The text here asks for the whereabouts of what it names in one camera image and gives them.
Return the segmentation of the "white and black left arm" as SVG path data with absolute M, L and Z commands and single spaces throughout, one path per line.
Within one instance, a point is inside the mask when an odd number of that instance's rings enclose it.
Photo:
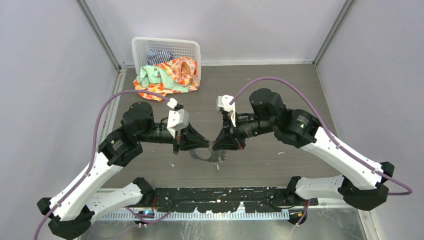
M 107 195 L 95 196 L 105 182 L 143 152 L 142 143 L 170 144 L 174 154 L 209 147 L 209 141 L 190 124 L 181 104 L 161 122 L 155 122 L 149 103 L 132 104 L 123 114 L 121 126 L 95 148 L 81 173 L 56 196 L 38 201 L 37 207 L 49 219 L 53 235 L 72 240 L 104 215 L 131 205 L 152 205 L 155 190 L 142 177 Z

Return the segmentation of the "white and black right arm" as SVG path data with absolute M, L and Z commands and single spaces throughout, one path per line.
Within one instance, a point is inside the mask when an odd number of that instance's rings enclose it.
M 339 175 L 324 178 L 294 176 L 285 198 L 291 205 L 314 198 L 342 200 L 363 211 L 370 211 L 387 201 L 387 177 L 393 175 L 389 162 L 374 162 L 334 137 L 330 138 L 319 120 L 301 109 L 289 109 L 281 96 L 261 88 L 249 96 L 252 113 L 236 113 L 233 97 L 219 96 L 216 108 L 222 114 L 222 129 L 212 149 L 242 150 L 246 139 L 273 133 L 283 144 L 311 153 L 335 168 Z

